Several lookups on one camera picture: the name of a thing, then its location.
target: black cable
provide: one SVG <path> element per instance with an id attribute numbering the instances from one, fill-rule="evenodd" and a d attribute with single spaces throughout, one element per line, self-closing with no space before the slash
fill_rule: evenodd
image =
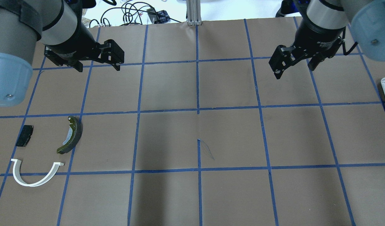
<path id="1" fill-rule="evenodd" d="M 145 3 L 145 2 L 136 2 L 136 3 L 132 3 L 132 6 L 134 6 L 135 4 L 138 4 L 138 3 L 142 3 L 142 4 L 145 4 L 149 7 L 151 7 L 151 9 L 153 9 L 153 11 L 155 12 L 154 15 L 156 15 L 157 17 L 159 17 L 158 15 L 158 12 L 156 11 L 155 7 L 151 6 L 150 4 L 148 3 Z"/>
<path id="2" fill-rule="evenodd" d="M 144 10 L 139 10 L 139 11 L 144 12 L 144 13 L 148 13 L 148 14 L 153 14 L 153 15 L 155 15 L 155 13 L 153 13 L 153 12 L 148 12 L 148 11 L 144 11 Z M 173 19 L 173 18 L 171 18 L 171 17 L 166 17 L 166 16 L 163 16 L 163 15 L 159 15 L 158 13 L 156 13 L 156 16 L 158 16 L 158 17 L 164 17 L 164 18 L 167 18 L 167 19 L 170 19 L 170 20 L 174 20 L 175 22 L 182 23 L 181 21 L 175 20 L 175 19 Z"/>
<path id="3" fill-rule="evenodd" d="M 130 9 L 128 10 L 128 13 L 129 14 L 131 14 L 131 7 L 134 7 L 135 9 L 136 9 L 136 13 L 134 13 L 134 14 L 132 14 L 132 16 L 134 16 L 135 14 L 138 14 L 138 17 L 139 17 L 139 21 L 141 22 L 141 24 L 142 24 L 142 19 L 141 19 L 141 14 L 139 13 L 139 10 L 136 8 L 136 6 L 135 6 L 135 4 L 136 3 L 134 3 L 134 4 L 131 4 L 131 3 L 126 3 L 126 5 L 125 5 L 125 8 L 127 8 L 127 5 L 128 4 L 130 4 Z"/>
<path id="4" fill-rule="evenodd" d="M 91 24 L 92 24 L 93 21 L 96 21 L 96 23 L 98 23 L 98 25 L 100 26 L 99 21 L 96 20 L 96 19 L 93 19 L 93 20 L 91 20 L 91 21 L 89 22 L 89 28 L 91 28 Z"/>
<path id="5" fill-rule="evenodd" d="M 112 5 L 112 6 L 116 6 L 117 3 L 116 3 L 116 0 L 112 0 L 111 2 L 109 0 L 103 0 L 105 3 L 109 4 L 109 5 Z"/>
<path id="6" fill-rule="evenodd" d="M 102 16 L 100 17 L 100 22 L 101 22 L 101 23 L 103 23 L 103 16 L 104 16 L 108 11 L 113 10 L 113 9 L 124 9 L 124 7 L 113 7 L 113 8 L 107 9 L 105 12 L 103 12 Z M 155 13 L 153 13 L 153 12 L 148 12 L 148 11 L 144 11 L 144 10 L 136 10 L 136 11 L 141 11 L 141 12 L 145 12 L 145 13 L 153 14 L 153 15 L 155 14 Z M 171 17 L 165 17 L 165 18 L 170 19 L 170 20 L 174 20 L 175 22 L 182 23 L 181 21 L 175 20 L 175 19 L 173 19 L 173 18 L 171 18 Z"/>
<path id="7" fill-rule="evenodd" d="M 343 35 L 342 35 L 342 39 L 345 39 L 345 38 L 346 38 L 346 28 L 344 28 Z M 358 42 L 355 42 L 353 46 L 350 48 L 350 50 L 346 51 L 346 42 L 343 42 L 343 55 L 344 56 L 349 55 L 354 50 L 354 48 L 357 47 L 357 45 L 358 45 Z"/>
<path id="8" fill-rule="evenodd" d="M 125 23 L 125 22 L 128 22 L 128 20 L 131 18 L 131 20 L 133 20 L 134 19 L 134 17 L 132 16 L 132 14 L 131 13 L 129 13 L 129 12 L 126 12 L 123 16 L 122 16 L 122 21 Z"/>
<path id="9" fill-rule="evenodd" d="M 120 26 L 127 26 L 128 24 L 139 24 L 139 25 L 142 25 L 142 24 L 140 24 L 140 23 L 127 23 L 127 24 L 122 24 L 122 25 L 120 25 Z"/>
<path id="10" fill-rule="evenodd" d="M 110 24 L 110 22 L 109 22 L 109 20 L 107 19 L 107 18 L 103 18 L 103 24 L 104 24 L 104 26 L 106 27 L 106 23 L 104 22 L 104 20 L 107 20 L 107 23 L 109 24 L 109 27 L 111 26 L 111 24 Z"/>
<path id="11" fill-rule="evenodd" d="M 130 1 L 132 1 L 132 0 L 127 0 L 121 7 L 124 7 L 125 6 L 125 4 L 127 4 L 128 2 L 130 2 Z"/>

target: black strap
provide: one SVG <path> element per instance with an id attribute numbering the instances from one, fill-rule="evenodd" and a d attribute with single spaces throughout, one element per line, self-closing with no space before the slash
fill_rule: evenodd
<path id="1" fill-rule="evenodd" d="M 335 6 L 333 4 L 330 4 L 329 2 L 327 2 L 326 0 L 319 0 L 320 3 L 324 4 L 326 7 L 329 7 L 331 9 L 334 9 L 336 11 L 344 11 L 343 7 L 340 7 L 340 6 Z"/>
<path id="2" fill-rule="evenodd" d="M 49 23 L 48 25 L 46 25 L 46 26 L 43 27 L 43 31 L 48 30 L 48 29 L 52 28 L 54 25 L 56 25 L 57 22 L 58 22 L 58 21 L 61 19 L 61 17 L 63 16 L 63 13 L 64 13 L 64 1 L 61 0 L 61 8 L 60 8 L 59 14 L 57 15 L 57 17 L 56 17 L 51 23 Z"/>
<path id="3" fill-rule="evenodd" d="M 115 6 L 117 5 L 116 3 L 116 0 L 112 0 L 112 1 L 109 1 L 109 0 L 103 0 L 105 3 L 109 4 L 109 5 L 112 5 L 112 6 Z"/>
<path id="4" fill-rule="evenodd" d="M 42 17 L 28 3 L 23 0 L 0 0 L 0 7 L 19 16 L 19 21 L 37 34 L 37 40 L 42 38 Z"/>

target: metal post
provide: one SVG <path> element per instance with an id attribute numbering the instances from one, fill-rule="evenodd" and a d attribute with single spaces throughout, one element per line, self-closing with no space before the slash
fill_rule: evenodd
<path id="1" fill-rule="evenodd" d="M 201 25 L 201 0 L 186 0 L 186 3 L 188 25 Z"/>

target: white u-shaped part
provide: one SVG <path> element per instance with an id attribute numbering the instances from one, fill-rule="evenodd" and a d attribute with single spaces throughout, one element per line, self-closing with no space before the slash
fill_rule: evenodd
<path id="1" fill-rule="evenodd" d="M 43 177 L 43 179 L 39 180 L 36 183 L 28 184 L 25 181 L 23 181 L 23 179 L 21 178 L 21 175 L 19 173 L 22 161 L 19 159 L 11 159 L 11 161 L 14 162 L 14 166 L 13 166 L 14 179 L 17 183 L 19 183 L 22 186 L 41 186 L 41 185 L 45 184 L 46 182 L 48 182 L 50 179 L 52 179 L 52 177 L 56 174 L 57 170 L 59 170 L 59 167 L 64 165 L 64 163 L 53 163 L 53 166 L 51 167 L 50 172 L 47 173 L 47 175 L 45 177 Z"/>

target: blue tape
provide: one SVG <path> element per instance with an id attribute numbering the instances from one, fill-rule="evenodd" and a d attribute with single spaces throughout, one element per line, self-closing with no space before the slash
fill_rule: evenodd
<path id="1" fill-rule="evenodd" d="M 198 205 L 199 205 L 199 225 L 202 226 L 202 172 L 201 172 L 201 141 L 197 140 L 198 150 Z"/>
<path id="2" fill-rule="evenodd" d="M 253 53 L 252 53 L 251 39 L 249 37 L 249 31 L 248 31 L 248 25 L 247 25 L 247 20 L 246 19 L 244 19 L 244 25 L 245 25 L 245 31 L 247 33 L 249 53 L 250 53 L 250 56 L 251 56 L 252 73 L 254 75 L 255 92 L 256 92 L 256 95 L 257 95 L 257 101 L 258 101 L 258 106 L 259 106 L 259 117 L 260 117 L 260 120 L 261 120 L 262 137 L 264 139 L 266 164 L 267 164 L 267 169 L 268 169 L 268 172 L 269 172 L 268 173 L 268 175 L 269 175 L 269 185 L 270 185 L 270 192 L 271 192 L 271 198 L 272 198 L 272 205 L 273 205 L 273 213 L 274 213 L 274 218 L 275 218 L 275 225 L 279 226 L 279 219 L 277 217 L 275 192 L 274 192 L 274 189 L 273 189 L 273 179 L 272 179 L 272 172 L 271 172 L 272 171 L 272 167 L 271 167 L 270 159 L 269 159 L 269 152 L 268 152 L 268 147 L 267 147 L 264 119 L 262 117 L 262 105 L 261 105 L 261 99 L 259 98 L 257 75 L 256 75 L 256 72 L 255 72 L 254 56 L 253 56 Z"/>
<path id="3" fill-rule="evenodd" d="M 297 25 L 297 20 L 296 18 L 294 17 L 294 23 L 296 24 L 296 28 L 298 28 L 298 25 Z M 313 85 L 314 85 L 314 89 L 315 89 L 315 93 L 317 95 L 317 99 L 318 99 L 318 102 L 319 102 L 319 107 L 320 107 L 320 110 L 321 110 L 321 113 L 322 113 L 322 117 L 323 117 L 323 121 L 324 121 L 324 124 L 325 124 L 325 128 L 326 128 L 326 131 L 327 131 L 327 134 L 328 134 L 328 138 L 329 138 L 329 143 L 330 143 L 330 148 L 332 149 L 332 154 L 333 154 L 333 158 L 334 158 L 334 162 L 336 164 L 336 169 L 337 169 L 337 173 L 339 175 L 339 180 L 340 180 L 340 185 L 342 187 L 342 190 L 343 190 L 343 196 L 344 196 L 344 199 L 345 199 L 345 202 L 346 202 L 346 206 L 347 206 L 347 210 L 349 212 L 349 216 L 350 216 L 350 220 L 351 220 L 351 224 L 353 226 L 356 225 L 356 223 L 354 222 L 354 217 L 353 217 L 353 213 L 351 211 L 351 207 L 350 207 L 350 203 L 349 203 L 349 199 L 347 197 L 347 193 L 346 193 L 346 187 L 344 185 L 344 181 L 343 181 L 343 177 L 342 177 L 342 174 L 341 174 L 341 171 L 340 171 L 340 167 L 339 167 L 339 162 L 337 160 L 337 156 L 336 156 L 336 152 L 334 150 L 334 145 L 333 145 L 333 140 L 332 140 L 332 136 L 330 135 L 330 130 L 329 130 L 329 126 L 328 126 L 328 122 L 326 120 L 326 116 L 325 116 L 325 112 L 324 112 L 324 109 L 323 109 L 323 105 L 322 105 L 322 102 L 321 102 L 321 99 L 320 99 L 320 96 L 319 96 L 319 92 L 318 92 L 318 89 L 317 89 L 317 84 L 315 82 L 315 78 L 314 78 L 314 74 L 311 70 L 309 70 L 310 72 L 310 75 L 311 75 L 311 80 L 313 82 Z"/>
<path id="4" fill-rule="evenodd" d="M 134 155 L 132 158 L 132 170 L 135 171 L 135 163 L 136 163 L 136 149 L 138 145 L 138 131 L 139 131 L 139 120 L 141 117 L 141 96 L 142 96 L 142 82 L 143 82 L 143 73 L 145 67 L 145 54 L 146 54 L 146 42 L 148 39 L 148 27 L 145 29 L 145 39 L 143 43 L 143 54 L 142 54 L 142 66 L 141 66 L 141 79 L 139 82 L 139 94 L 138 94 L 138 116 L 136 119 L 136 130 L 135 130 L 135 142 L 134 142 Z M 131 183 L 130 183 L 130 196 L 128 200 L 128 216 L 127 216 L 127 226 L 130 226 L 131 223 L 131 207 L 132 207 L 132 193 L 134 191 L 134 177 L 135 173 L 131 174 Z"/>
<path id="5" fill-rule="evenodd" d="M 372 102 L 355 102 L 355 103 L 323 103 L 323 106 L 334 105 L 372 105 L 380 104 L 379 101 Z M 319 104 L 292 104 L 292 105 L 264 105 L 261 108 L 277 108 L 277 107 L 310 107 L 319 106 Z M 259 106 L 239 106 L 239 107 L 204 107 L 204 108 L 187 108 L 187 109 L 163 109 L 163 110 L 141 110 L 140 113 L 158 113 L 158 112 L 174 112 L 174 111 L 196 111 L 196 110 L 232 110 L 232 109 L 254 109 Z M 116 114 L 135 114 L 137 110 L 131 111 L 108 111 L 108 112 L 89 112 L 82 113 L 83 116 L 96 116 L 96 115 L 116 115 Z M 33 117 L 63 117 L 63 116 L 80 116 L 80 113 L 66 113 L 66 114 L 46 114 L 46 115 L 27 115 L 27 116 L 0 116 L 0 119 L 9 118 L 33 118 Z"/>
<path id="6" fill-rule="evenodd" d="M 96 37 L 96 41 L 98 42 L 99 41 L 99 35 L 100 35 L 100 27 L 98 29 L 98 35 Z M 88 93 L 88 86 L 89 86 L 89 80 L 90 80 L 90 77 L 91 77 L 91 73 L 92 73 L 92 68 L 93 68 L 93 61 L 91 62 L 91 64 L 89 65 L 89 72 L 88 72 L 88 77 L 86 79 L 86 84 L 85 84 L 85 91 L 83 93 L 83 99 L 82 99 L 82 105 L 81 105 L 81 112 L 79 114 L 79 121 L 81 122 L 82 121 L 82 116 L 83 116 L 83 109 L 85 108 L 85 101 L 86 101 L 86 95 Z M 59 209 L 59 215 L 57 217 L 57 226 L 60 225 L 60 222 L 61 222 L 61 215 L 63 213 L 63 207 L 64 207 L 64 201 L 66 200 L 66 194 L 67 194 L 67 187 L 68 187 L 68 181 L 69 181 L 69 177 L 70 177 L 70 172 L 71 172 L 71 168 L 72 168 L 72 162 L 73 162 L 73 159 L 74 159 L 74 154 L 75 154 L 75 151 L 76 151 L 76 147 L 74 147 L 71 151 L 71 157 L 70 157 L 70 160 L 69 160 L 69 164 L 68 164 L 68 170 L 67 170 L 67 176 L 66 176 L 66 182 L 64 184 L 64 190 L 63 190 L 63 195 L 61 197 L 61 203 L 60 203 L 60 209 Z"/>
<path id="7" fill-rule="evenodd" d="M 352 163 L 339 164 L 340 168 L 348 167 L 378 167 L 385 166 L 385 163 Z M 323 169 L 335 168 L 335 164 L 327 165 L 295 165 L 295 166 L 272 166 L 274 169 Z M 138 173 L 179 173 L 179 172 L 198 172 L 198 171 L 234 171 L 234 170 L 268 170 L 267 166 L 240 166 L 240 167 L 209 167 L 209 168 L 184 168 L 184 169 L 163 169 L 163 170 L 111 170 L 111 171 L 85 171 L 85 172 L 70 172 L 70 175 L 101 175 L 101 174 L 138 174 Z M 21 176 L 45 176 L 44 173 L 21 173 Z M 57 172 L 56 175 L 67 175 L 67 172 Z"/>
<path id="8" fill-rule="evenodd" d="M 199 48 L 198 48 L 198 25 L 195 26 L 195 47 L 196 47 L 196 107 L 199 114 Z"/>

